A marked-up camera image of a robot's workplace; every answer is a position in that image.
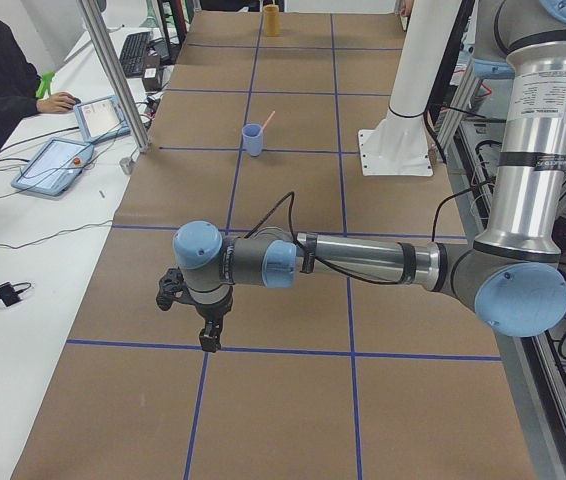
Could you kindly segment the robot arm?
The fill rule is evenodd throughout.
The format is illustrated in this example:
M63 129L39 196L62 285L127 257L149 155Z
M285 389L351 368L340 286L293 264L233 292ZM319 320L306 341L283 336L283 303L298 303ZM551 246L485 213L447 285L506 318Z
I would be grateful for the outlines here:
M494 331L533 337L566 313L566 281L552 238L566 173L566 1L483 1L476 65L506 62L513 88L489 220L469 247L346 239L268 228L223 236L206 221L179 228L176 264L157 305L190 305L201 347L221 346L237 284L289 287L297 274L332 271L380 285L419 284L456 298Z

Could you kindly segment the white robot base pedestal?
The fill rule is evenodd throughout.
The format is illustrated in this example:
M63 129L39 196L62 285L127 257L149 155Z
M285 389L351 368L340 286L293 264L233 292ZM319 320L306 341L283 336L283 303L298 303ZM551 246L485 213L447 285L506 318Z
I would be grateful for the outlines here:
M358 132L365 176L433 174L424 113L460 6L460 0L414 3L387 114L375 129Z

